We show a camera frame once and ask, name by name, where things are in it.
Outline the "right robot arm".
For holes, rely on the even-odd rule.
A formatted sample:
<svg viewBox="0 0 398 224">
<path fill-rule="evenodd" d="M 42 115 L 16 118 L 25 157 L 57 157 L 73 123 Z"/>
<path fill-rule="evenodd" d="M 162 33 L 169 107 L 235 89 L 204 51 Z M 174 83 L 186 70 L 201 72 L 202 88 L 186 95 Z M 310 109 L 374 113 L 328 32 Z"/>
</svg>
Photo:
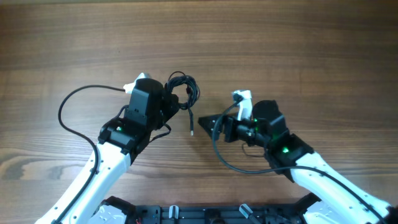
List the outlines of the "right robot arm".
<svg viewBox="0 0 398 224">
<path fill-rule="evenodd" d="M 220 134 L 226 142 L 262 147 L 270 165 L 267 172 L 282 174 L 309 190 L 299 211 L 304 223 L 397 223 L 397 207 L 361 190 L 289 131 L 276 101 L 256 103 L 248 118 L 225 110 L 201 117 L 198 123 L 214 147 Z"/>
</svg>

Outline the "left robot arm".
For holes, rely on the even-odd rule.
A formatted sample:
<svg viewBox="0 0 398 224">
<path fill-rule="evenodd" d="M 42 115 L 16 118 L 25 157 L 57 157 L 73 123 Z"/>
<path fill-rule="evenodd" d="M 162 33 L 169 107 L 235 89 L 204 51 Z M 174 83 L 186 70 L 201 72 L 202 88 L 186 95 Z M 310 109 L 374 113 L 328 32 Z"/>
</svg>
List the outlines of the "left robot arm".
<svg viewBox="0 0 398 224">
<path fill-rule="evenodd" d="M 166 126 L 180 109 L 170 84 L 143 73 L 121 91 L 131 96 L 129 104 L 103 125 L 97 143 L 89 141 L 93 148 L 89 160 L 37 223 L 89 223 L 110 188 L 154 140 L 152 132 Z"/>
</svg>

